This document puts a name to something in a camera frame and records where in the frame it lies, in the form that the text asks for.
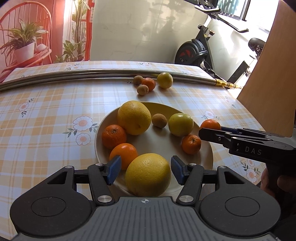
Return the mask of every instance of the gray ribbed surface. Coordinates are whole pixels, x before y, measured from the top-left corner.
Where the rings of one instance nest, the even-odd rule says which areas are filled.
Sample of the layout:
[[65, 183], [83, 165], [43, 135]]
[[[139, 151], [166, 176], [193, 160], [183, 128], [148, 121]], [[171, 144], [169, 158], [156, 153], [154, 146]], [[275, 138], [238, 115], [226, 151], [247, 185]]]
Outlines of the gray ribbed surface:
[[[213, 232], [199, 220], [191, 207], [181, 207], [169, 197], [120, 198], [119, 202], [97, 208], [89, 222], [71, 234], [54, 239], [24, 235], [13, 241], [234, 241]], [[275, 241], [267, 234], [254, 241]]]

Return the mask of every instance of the tablecloth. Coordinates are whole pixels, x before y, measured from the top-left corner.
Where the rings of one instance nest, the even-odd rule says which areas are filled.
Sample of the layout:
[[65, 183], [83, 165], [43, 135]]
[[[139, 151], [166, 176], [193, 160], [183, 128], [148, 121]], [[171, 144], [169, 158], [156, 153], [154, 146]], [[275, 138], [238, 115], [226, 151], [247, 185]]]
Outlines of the tablecloth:
[[[15, 69], [6, 81], [67, 69], [119, 68], [123, 65], [203, 74], [194, 66], [88, 61]], [[16, 235], [9, 209], [17, 197], [63, 166], [85, 169], [97, 162], [94, 136], [98, 125], [105, 115], [128, 100], [172, 106], [191, 115], [199, 125], [205, 119], [215, 119], [222, 126], [263, 130], [226, 89], [204, 84], [174, 82], [168, 90], [156, 87], [143, 97], [138, 96], [128, 79], [42, 84], [1, 93], [0, 236], [11, 239]], [[79, 125], [81, 120], [87, 122], [83, 127]], [[254, 184], [260, 181], [264, 164], [230, 155], [222, 145], [211, 145], [213, 169], [226, 165]], [[91, 198], [88, 185], [78, 185], [78, 191]]]

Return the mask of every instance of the human hand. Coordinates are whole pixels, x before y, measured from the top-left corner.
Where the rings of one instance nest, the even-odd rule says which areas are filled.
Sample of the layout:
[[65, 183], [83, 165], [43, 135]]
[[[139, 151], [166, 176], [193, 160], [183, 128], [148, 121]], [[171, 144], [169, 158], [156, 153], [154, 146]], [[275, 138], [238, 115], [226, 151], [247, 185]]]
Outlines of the human hand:
[[[274, 192], [268, 188], [269, 178], [267, 168], [261, 174], [261, 186], [260, 188], [268, 193], [269, 195], [275, 197]], [[296, 194], [296, 177], [289, 177], [285, 175], [279, 176], [277, 180], [277, 185], [280, 189], [285, 192]]]

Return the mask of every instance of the kiwi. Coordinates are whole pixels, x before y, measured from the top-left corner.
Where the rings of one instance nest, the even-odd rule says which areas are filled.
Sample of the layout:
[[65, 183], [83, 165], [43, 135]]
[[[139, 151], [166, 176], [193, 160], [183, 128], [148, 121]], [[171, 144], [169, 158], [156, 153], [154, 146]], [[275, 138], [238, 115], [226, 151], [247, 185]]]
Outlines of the kiwi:
[[143, 80], [144, 78], [142, 77], [142, 76], [140, 76], [140, 75], [137, 75], [137, 76], [135, 76], [134, 78], [133, 78], [133, 83], [135, 84], [135, 85], [140, 85], [141, 83], [142, 83], [142, 80]]
[[162, 114], [155, 114], [152, 116], [152, 124], [158, 128], [164, 128], [167, 122], [166, 117]]
[[139, 95], [143, 95], [144, 96], [144, 95], [148, 94], [149, 88], [146, 85], [140, 85], [137, 88], [137, 92], [138, 92]]

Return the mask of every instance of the crosshair symbol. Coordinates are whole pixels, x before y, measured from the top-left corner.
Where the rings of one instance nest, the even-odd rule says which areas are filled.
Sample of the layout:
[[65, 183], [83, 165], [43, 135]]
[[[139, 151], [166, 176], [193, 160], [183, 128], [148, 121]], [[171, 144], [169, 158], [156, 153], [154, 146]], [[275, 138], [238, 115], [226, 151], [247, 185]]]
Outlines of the crosshair symbol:
[[144, 204], [146, 204], [146, 203], [148, 203], [150, 201], [148, 199], [143, 199], [143, 200], [141, 200], [141, 202], [144, 203]]

